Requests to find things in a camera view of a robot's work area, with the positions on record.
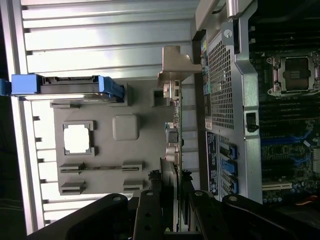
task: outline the gray plastic panel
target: gray plastic panel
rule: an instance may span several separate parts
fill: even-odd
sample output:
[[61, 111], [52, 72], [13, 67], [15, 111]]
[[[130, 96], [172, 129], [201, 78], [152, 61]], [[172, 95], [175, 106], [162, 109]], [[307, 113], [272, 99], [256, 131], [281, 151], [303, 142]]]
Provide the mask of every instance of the gray plastic panel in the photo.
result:
[[[157, 81], [133, 80], [132, 104], [125, 107], [110, 107], [108, 104], [85, 104], [79, 109], [54, 108], [55, 142], [58, 167], [63, 164], [85, 163], [94, 166], [121, 166], [143, 162], [142, 171], [93, 170], [81, 174], [60, 173], [59, 186], [64, 183], [85, 182], [82, 194], [123, 193], [132, 189], [149, 187], [148, 174], [160, 169], [159, 159], [166, 152], [164, 123], [174, 116], [172, 106], [151, 107], [150, 91], [157, 87]], [[112, 120], [115, 115], [135, 114], [139, 117], [139, 138], [130, 141], [116, 141], [113, 138]], [[66, 122], [94, 121], [95, 130], [91, 136], [97, 148], [96, 156], [64, 155], [63, 128]]]

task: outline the blue pcie slot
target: blue pcie slot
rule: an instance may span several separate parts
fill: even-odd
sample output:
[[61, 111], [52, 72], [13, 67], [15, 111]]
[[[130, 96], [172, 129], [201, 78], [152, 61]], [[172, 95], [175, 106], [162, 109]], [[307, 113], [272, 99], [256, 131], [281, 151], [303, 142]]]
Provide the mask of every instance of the blue pcie slot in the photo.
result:
[[230, 179], [231, 179], [231, 185], [230, 185], [231, 191], [232, 191], [234, 194], [238, 194], [238, 193], [239, 193], [238, 180], [235, 179], [234, 177], [231, 177]]
[[309, 130], [303, 136], [289, 136], [289, 137], [261, 139], [261, 144], [263, 145], [297, 144], [297, 143], [300, 143], [301, 140], [305, 140], [310, 134], [311, 134], [311, 131]]
[[229, 160], [220, 160], [221, 168], [234, 176], [238, 175], [238, 166], [236, 162], [232, 162]]
[[220, 153], [229, 159], [236, 160], [238, 156], [237, 146], [234, 144], [225, 144], [223, 142], [219, 142], [220, 145]]

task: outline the capacitor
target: capacitor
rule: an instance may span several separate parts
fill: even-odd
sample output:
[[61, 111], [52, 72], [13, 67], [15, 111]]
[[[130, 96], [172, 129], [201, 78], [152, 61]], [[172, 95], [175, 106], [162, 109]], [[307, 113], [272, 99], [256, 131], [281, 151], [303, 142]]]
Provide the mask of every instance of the capacitor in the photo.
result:
[[173, 154], [173, 155], [166, 155], [165, 159], [168, 161], [168, 162], [174, 162], [176, 160], [176, 156]]
[[177, 151], [177, 148], [175, 146], [167, 146], [166, 147], [166, 154], [167, 155], [174, 155]]

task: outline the label sticker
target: label sticker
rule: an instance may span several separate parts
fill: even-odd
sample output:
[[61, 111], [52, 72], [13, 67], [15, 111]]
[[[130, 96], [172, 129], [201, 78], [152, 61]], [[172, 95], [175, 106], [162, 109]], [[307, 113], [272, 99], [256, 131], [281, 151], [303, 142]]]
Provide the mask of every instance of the label sticker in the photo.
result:
[[212, 132], [206, 132], [206, 159], [208, 164], [209, 191], [219, 195], [218, 187], [218, 166], [217, 166], [217, 138]]
[[209, 129], [209, 130], [212, 130], [212, 121], [211, 121], [210, 118], [206, 118], [205, 119], [205, 128]]

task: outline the white pcie slot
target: white pcie slot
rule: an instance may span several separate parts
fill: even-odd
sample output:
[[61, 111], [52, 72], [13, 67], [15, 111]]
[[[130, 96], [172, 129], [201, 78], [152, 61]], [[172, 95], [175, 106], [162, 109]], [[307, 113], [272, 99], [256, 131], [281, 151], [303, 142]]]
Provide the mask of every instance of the white pcie slot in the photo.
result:
[[291, 189], [292, 183], [288, 181], [282, 182], [265, 182], [262, 184], [262, 191]]

